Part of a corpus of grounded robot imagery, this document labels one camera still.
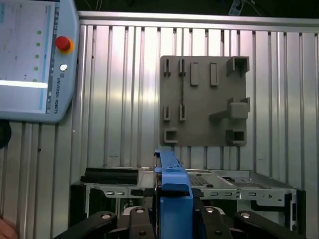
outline rectangular slot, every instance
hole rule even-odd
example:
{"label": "rectangular slot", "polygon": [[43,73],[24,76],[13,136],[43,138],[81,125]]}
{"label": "rectangular slot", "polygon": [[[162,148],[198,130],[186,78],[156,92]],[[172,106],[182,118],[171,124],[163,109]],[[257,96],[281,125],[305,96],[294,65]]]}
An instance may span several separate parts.
{"label": "rectangular slot", "polygon": [[170,61],[166,59],[164,61],[164,76],[170,76]]}
{"label": "rectangular slot", "polygon": [[199,63],[192,62],[190,64],[190,85],[198,86],[199,81]]}
{"label": "rectangular slot", "polygon": [[218,86],[218,74],[216,63],[210,63],[210,85]]}
{"label": "rectangular slot", "polygon": [[186,120],[185,105],[179,105],[179,121]]}
{"label": "rectangular slot", "polygon": [[164,121],[170,121],[170,108],[169,106],[164,107]]}
{"label": "rectangular slot", "polygon": [[186,68],[185,68],[185,60],[180,59],[179,60],[179,76],[185,76],[186,75]]}

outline cable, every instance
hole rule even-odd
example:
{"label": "cable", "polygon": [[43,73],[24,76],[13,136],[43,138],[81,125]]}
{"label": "cable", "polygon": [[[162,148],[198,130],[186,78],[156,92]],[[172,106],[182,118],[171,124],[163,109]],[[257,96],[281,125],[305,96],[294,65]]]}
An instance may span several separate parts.
{"label": "cable", "polygon": [[86,0],[84,0],[84,2],[87,4],[87,6],[89,6],[90,10],[92,11],[92,8],[91,8],[91,6],[89,5],[89,3],[88,3]]}
{"label": "cable", "polygon": [[99,1],[100,1],[100,0],[97,0],[97,1],[96,1],[95,11],[98,10]]}
{"label": "cable", "polygon": [[256,12],[259,16],[262,16],[262,15],[260,14],[260,12],[258,12],[258,10],[255,8],[255,6],[254,6],[250,1],[246,1],[246,3],[248,3],[248,4],[255,10],[255,12]]}
{"label": "cable", "polygon": [[100,0],[100,7],[99,7],[99,11],[101,10],[101,8],[102,8],[102,2],[103,2],[103,0]]}

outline white button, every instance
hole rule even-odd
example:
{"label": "white button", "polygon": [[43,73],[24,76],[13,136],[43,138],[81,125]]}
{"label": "white button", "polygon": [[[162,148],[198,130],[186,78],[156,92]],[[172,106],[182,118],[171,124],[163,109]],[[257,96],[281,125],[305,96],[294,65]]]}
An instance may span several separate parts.
{"label": "white button", "polygon": [[68,65],[67,64],[60,65],[60,71],[66,71],[67,69],[68,69]]}

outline metal frame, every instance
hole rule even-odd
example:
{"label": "metal frame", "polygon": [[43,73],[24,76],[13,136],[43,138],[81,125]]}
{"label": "metal frame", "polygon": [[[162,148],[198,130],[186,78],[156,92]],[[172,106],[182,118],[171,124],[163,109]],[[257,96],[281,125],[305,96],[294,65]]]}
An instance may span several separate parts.
{"label": "metal frame", "polygon": [[[192,185],[192,188],[199,188],[202,193],[203,197],[202,200],[215,200],[215,199],[223,199],[223,200],[237,200],[238,201],[238,210],[242,209],[241,201],[243,203],[250,202],[252,200],[256,201],[259,206],[263,206],[265,208],[271,207],[284,207],[286,200],[285,196],[287,194],[291,194],[292,199],[290,201],[290,222],[289,226],[292,230],[295,225],[297,225],[298,220],[293,219],[293,204],[296,207],[299,205],[299,202],[296,199],[297,190],[293,187],[290,187],[284,183],[279,181],[270,179],[266,176],[260,175],[258,173],[254,173],[251,171],[223,171],[223,170],[194,170],[188,169],[189,175],[201,175],[201,176],[208,176],[208,175],[216,175],[217,177],[214,179],[214,182],[208,182],[209,184],[212,183],[214,185],[213,188],[207,188],[206,185],[198,186]],[[232,181],[227,181],[224,177],[231,177]],[[241,186],[236,186],[236,183],[245,181],[246,186],[244,183]],[[232,185],[233,188],[223,188],[220,185],[222,183],[227,183]],[[133,190],[144,190],[145,188],[153,187],[153,171],[152,169],[144,169],[139,171],[139,183],[137,185],[105,185],[105,184],[94,184],[94,183],[83,183],[87,190],[91,189],[99,189],[103,191],[104,195],[108,198],[115,198],[116,199],[116,214],[119,215],[120,209],[120,201],[123,198],[136,198],[142,199],[143,196],[133,196],[130,194],[130,191]],[[89,204],[90,201],[90,194],[87,193],[85,197],[86,205]],[[284,220],[281,218],[282,215],[278,214],[274,216],[271,212],[257,212],[270,220],[273,220],[281,225],[285,225]]]}

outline gray mounting plate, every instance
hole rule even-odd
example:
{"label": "gray mounting plate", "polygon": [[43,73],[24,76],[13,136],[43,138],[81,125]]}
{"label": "gray mounting plate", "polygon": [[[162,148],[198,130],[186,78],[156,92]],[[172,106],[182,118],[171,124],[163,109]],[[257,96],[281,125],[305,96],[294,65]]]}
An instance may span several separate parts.
{"label": "gray mounting plate", "polygon": [[245,145],[247,71],[248,57],[163,56],[160,144]]}

